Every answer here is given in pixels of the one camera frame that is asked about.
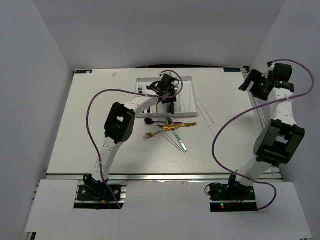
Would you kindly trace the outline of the green handled silver spoon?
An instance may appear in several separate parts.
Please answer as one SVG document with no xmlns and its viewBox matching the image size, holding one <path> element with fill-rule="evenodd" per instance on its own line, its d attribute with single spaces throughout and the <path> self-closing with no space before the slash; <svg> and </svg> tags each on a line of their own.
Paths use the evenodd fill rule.
<svg viewBox="0 0 320 240">
<path fill-rule="evenodd" d="M 172 125 L 174 122 L 172 121 L 171 118 L 167 117 L 166 120 L 165 120 L 165 123 L 168 124 L 168 125 Z M 175 135 L 176 139 L 178 140 L 180 146 L 182 147 L 182 150 L 184 153 L 187 152 L 187 148 L 185 146 L 185 144 L 183 143 L 182 139 L 180 138 L 178 132 L 174 129 L 172 130 L 173 134 Z"/>
</svg>

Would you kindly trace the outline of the gold knife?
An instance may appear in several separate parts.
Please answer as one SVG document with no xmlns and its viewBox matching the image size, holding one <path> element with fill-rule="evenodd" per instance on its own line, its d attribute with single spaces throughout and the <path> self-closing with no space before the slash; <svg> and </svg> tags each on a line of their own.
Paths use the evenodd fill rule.
<svg viewBox="0 0 320 240">
<path fill-rule="evenodd" d="M 191 123 L 181 123 L 181 124 L 163 124 L 163 125 L 157 125 L 161 129 L 178 129 L 178 128 L 188 128 L 188 127 L 194 127 L 196 126 L 196 122 Z"/>
</svg>

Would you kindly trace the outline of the purple iridescent fork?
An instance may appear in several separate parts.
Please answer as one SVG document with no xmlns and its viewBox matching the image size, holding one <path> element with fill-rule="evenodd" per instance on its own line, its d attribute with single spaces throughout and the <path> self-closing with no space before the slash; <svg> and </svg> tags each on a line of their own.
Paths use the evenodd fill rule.
<svg viewBox="0 0 320 240">
<path fill-rule="evenodd" d="M 138 88 L 138 93 L 142 95 L 144 93 L 142 86 L 138 85 L 137 88 Z"/>
</svg>

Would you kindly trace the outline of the gold fork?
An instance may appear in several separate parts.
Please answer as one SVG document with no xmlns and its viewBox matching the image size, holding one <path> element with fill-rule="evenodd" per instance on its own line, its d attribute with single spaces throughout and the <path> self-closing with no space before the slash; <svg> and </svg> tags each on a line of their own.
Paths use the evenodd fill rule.
<svg viewBox="0 0 320 240">
<path fill-rule="evenodd" d="M 144 139 L 150 139 L 150 138 L 153 138 L 154 136 L 158 135 L 158 134 L 162 134 L 164 132 L 168 132 L 168 131 L 171 131 L 171 130 L 176 130 L 176 129 L 162 129 L 157 131 L 157 132 L 150 132 L 150 133 L 143 133 L 142 134 L 142 137 Z"/>
</svg>

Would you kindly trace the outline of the green handled silver fork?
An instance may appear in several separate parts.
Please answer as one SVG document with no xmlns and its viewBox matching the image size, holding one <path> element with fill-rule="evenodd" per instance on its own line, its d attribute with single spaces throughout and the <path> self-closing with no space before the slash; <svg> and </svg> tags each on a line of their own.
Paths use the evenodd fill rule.
<svg viewBox="0 0 320 240">
<path fill-rule="evenodd" d="M 175 92 L 175 94 L 177 94 L 179 91 L 180 91 L 180 82 L 177 81 L 177 82 L 174 84 L 174 92 Z"/>
</svg>

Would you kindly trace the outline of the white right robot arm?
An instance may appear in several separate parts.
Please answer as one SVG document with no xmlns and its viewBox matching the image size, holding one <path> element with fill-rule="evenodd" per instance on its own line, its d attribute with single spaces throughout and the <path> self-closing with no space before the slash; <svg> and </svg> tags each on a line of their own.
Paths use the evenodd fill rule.
<svg viewBox="0 0 320 240">
<path fill-rule="evenodd" d="M 271 63 L 265 73 L 252 70 L 239 87 L 270 104 L 270 121 L 254 144 L 252 159 L 237 170 L 235 181 L 225 187 L 226 195 L 233 200 L 243 195 L 243 186 L 251 187 L 265 171 L 287 164 L 305 136 L 305 129 L 294 119 L 290 98 L 295 87 L 289 82 L 292 72 L 291 65 Z"/>
</svg>

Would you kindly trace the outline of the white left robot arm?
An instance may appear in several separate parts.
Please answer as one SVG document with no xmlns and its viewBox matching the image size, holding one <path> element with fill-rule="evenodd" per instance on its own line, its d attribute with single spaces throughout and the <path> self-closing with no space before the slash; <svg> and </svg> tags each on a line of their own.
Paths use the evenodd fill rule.
<svg viewBox="0 0 320 240">
<path fill-rule="evenodd" d="M 183 82 L 181 77 L 174 78 L 163 71 L 160 79 L 146 87 L 146 92 L 131 92 L 136 97 L 126 103 L 115 102 L 108 114 L 104 124 L 104 139 L 101 149 L 98 149 L 89 127 L 89 115 L 94 100 L 106 92 L 116 92 L 116 89 L 106 89 L 97 93 L 89 103 L 86 113 L 86 128 L 94 148 L 97 150 L 97 161 L 90 174 L 83 177 L 83 181 L 88 188 L 88 193 L 94 199 L 99 200 L 105 196 L 106 184 L 110 169 L 117 155 L 118 150 L 124 142 L 132 135 L 136 115 L 141 114 L 148 108 L 158 103 L 175 102 L 176 96 L 180 93 L 175 91 L 175 82 L 178 81 L 181 86 Z"/>
</svg>

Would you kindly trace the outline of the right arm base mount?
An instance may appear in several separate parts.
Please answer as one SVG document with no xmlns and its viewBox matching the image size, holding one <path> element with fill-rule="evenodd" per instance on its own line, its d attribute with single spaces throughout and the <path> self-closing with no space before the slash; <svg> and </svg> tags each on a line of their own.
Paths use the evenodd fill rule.
<svg viewBox="0 0 320 240">
<path fill-rule="evenodd" d="M 238 183 L 234 174 L 229 176 L 226 184 L 208 184 L 204 193 L 209 196 L 212 213 L 255 212 L 258 209 L 254 188 Z"/>
</svg>

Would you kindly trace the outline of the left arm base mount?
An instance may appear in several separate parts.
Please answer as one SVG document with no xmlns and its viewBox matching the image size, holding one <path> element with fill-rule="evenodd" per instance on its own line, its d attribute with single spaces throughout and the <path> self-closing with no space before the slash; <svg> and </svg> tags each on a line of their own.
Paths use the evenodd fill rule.
<svg viewBox="0 0 320 240">
<path fill-rule="evenodd" d="M 78 185 L 74 209 L 120 210 L 126 199 L 127 186 L 111 184 L 109 187 L 91 174 L 83 176 Z"/>
</svg>

